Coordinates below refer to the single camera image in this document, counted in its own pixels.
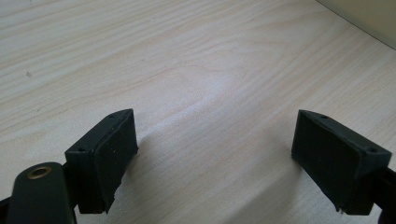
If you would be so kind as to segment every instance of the black plastic bracket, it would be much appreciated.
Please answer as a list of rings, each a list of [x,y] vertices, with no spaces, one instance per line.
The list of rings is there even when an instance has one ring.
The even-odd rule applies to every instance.
[[[337,210],[368,215],[377,203],[396,214],[396,175],[388,168],[391,153],[336,120],[300,110],[291,156]]]
[[[66,164],[45,162],[18,175],[0,202],[0,223],[77,223],[81,214],[108,212],[137,153],[134,111],[106,116],[66,150]]]

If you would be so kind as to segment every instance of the clamp jaw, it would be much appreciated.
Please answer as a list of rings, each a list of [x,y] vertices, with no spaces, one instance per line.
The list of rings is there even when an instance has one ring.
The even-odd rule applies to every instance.
[[[134,111],[106,116],[66,150],[64,165],[44,162],[17,176],[0,223],[77,223],[76,205],[81,214],[108,212],[137,150]]]
[[[327,116],[300,110],[291,156],[332,201],[337,211],[396,223],[396,173],[391,153]]]

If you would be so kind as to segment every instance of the screw hole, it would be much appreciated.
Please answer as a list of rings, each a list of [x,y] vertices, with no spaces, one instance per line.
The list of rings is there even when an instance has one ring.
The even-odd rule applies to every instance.
[[[48,166],[38,167],[38,168],[35,168],[33,171],[31,171],[27,175],[27,178],[28,179],[38,179],[38,178],[41,178],[41,177],[49,174],[51,172],[51,170],[52,169]]]

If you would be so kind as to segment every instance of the wooden table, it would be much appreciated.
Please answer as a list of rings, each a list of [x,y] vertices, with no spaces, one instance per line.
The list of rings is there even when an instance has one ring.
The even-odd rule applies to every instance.
[[[396,50],[314,0],[3,0],[0,53],[0,198],[133,108],[140,150],[79,223],[377,221],[290,158],[298,109],[396,152]]]

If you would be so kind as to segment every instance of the wood grain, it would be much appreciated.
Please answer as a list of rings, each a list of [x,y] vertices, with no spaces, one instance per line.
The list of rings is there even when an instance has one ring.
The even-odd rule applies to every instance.
[[[314,0],[3,0],[0,198],[133,108],[138,155],[80,223],[376,223],[336,213],[290,148],[301,108],[396,152],[395,72],[395,50]]]

